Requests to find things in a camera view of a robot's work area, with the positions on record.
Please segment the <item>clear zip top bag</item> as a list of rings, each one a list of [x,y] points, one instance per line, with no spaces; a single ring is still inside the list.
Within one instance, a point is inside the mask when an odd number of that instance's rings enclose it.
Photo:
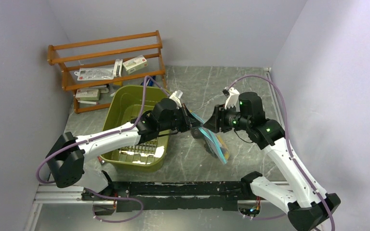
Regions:
[[[230,153],[220,136],[204,127],[192,128],[191,135],[207,153],[219,159],[223,165],[227,164]]]

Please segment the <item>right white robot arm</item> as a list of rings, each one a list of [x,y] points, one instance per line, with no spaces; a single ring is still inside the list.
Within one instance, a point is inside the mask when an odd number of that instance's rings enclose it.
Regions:
[[[251,142],[273,160],[291,186],[290,191],[286,190],[254,171],[241,179],[242,196],[246,199],[257,196],[271,202],[287,215],[298,231],[314,230],[331,219],[341,203],[340,198],[335,193],[327,193],[303,166],[282,126],[266,117],[257,93],[239,93],[234,88],[223,93],[226,102],[214,107],[204,128],[213,133],[245,131]]]

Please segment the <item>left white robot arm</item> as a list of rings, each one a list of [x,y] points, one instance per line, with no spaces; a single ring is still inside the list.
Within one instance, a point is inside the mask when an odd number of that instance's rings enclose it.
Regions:
[[[122,147],[146,143],[164,131],[183,133],[202,125],[184,104],[178,106],[174,100],[164,98],[152,110],[119,127],[76,137],[64,133],[47,155],[47,164],[58,188],[78,185],[108,200],[114,194],[112,181],[107,173],[87,167],[89,160]]]

